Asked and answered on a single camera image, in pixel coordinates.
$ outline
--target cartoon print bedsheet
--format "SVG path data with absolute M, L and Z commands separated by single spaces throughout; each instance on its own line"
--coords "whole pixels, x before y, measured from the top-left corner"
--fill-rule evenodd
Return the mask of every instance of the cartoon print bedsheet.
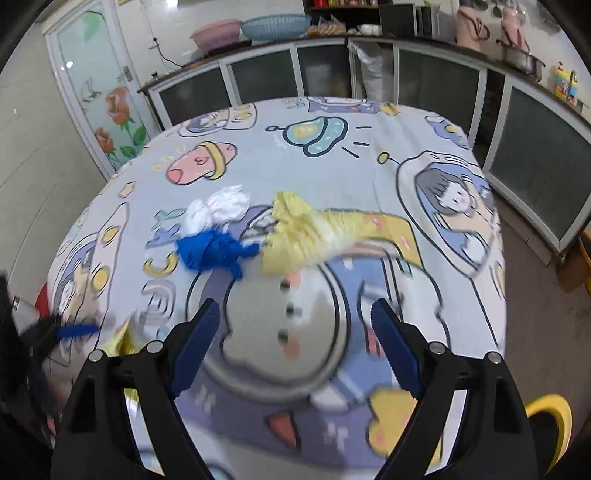
M 286 277 L 243 263 L 194 275 L 174 241 L 196 198 L 241 184 L 251 207 L 223 228 L 263 244 L 273 195 L 363 212 L 376 225 L 347 253 Z M 48 368 L 70 378 L 128 317 L 134 341 L 164 339 L 206 298 L 221 327 L 177 400 L 218 480 L 373 478 L 414 408 L 371 328 L 386 298 L 405 322 L 454 352 L 505 346 L 505 264 L 490 187 L 462 130 L 434 112 L 371 100 L 279 99 L 202 115 L 163 132 L 116 174 L 60 246 L 48 286 L 69 322 L 99 336 L 62 345 Z M 457 395 L 431 468 L 444 465 Z M 131 414 L 158 469 L 141 410 Z

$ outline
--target door handle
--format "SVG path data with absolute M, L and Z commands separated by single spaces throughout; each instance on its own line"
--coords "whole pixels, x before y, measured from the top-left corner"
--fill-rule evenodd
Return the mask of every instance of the door handle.
M 128 82 L 131 82 L 134 79 L 133 75 L 131 74 L 131 70 L 127 65 L 123 67 L 123 73 L 125 73 L 125 78 Z

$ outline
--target metal pot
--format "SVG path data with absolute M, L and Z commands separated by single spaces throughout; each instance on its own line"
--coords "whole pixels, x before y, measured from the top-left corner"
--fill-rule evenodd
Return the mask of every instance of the metal pot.
M 543 61 L 534 57 L 531 53 L 511 47 L 501 40 L 497 40 L 496 42 L 503 48 L 502 60 L 505 63 L 532 77 L 536 82 L 542 79 L 542 67 L 546 66 Z

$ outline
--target white cloth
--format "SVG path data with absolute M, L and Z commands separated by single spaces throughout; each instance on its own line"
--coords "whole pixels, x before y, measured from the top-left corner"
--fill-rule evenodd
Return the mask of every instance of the white cloth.
M 195 199 L 184 215 L 185 232 L 197 235 L 208 228 L 242 220 L 250 205 L 251 196 L 242 192 L 242 185 L 225 187 L 205 202 Z

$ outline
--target metal bolt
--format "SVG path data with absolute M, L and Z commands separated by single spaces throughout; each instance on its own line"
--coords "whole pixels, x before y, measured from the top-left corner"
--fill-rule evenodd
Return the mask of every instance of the metal bolt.
M 160 342 L 159 340 L 155 340 L 153 342 L 150 342 L 146 349 L 150 353 L 158 353 L 160 350 L 162 350 L 163 347 L 164 344 L 162 342 Z
M 102 350 L 93 350 L 90 352 L 90 355 L 88 356 L 88 360 L 90 360 L 91 362 L 98 362 L 101 358 L 103 358 Z
M 445 345 L 440 342 L 431 342 L 429 343 L 429 350 L 431 350 L 435 355 L 441 355 L 445 352 Z
M 501 361 L 503 360 L 503 357 L 501 357 L 498 353 L 496 352 L 490 352 L 487 355 L 488 359 L 493 362 L 494 364 L 500 364 Z

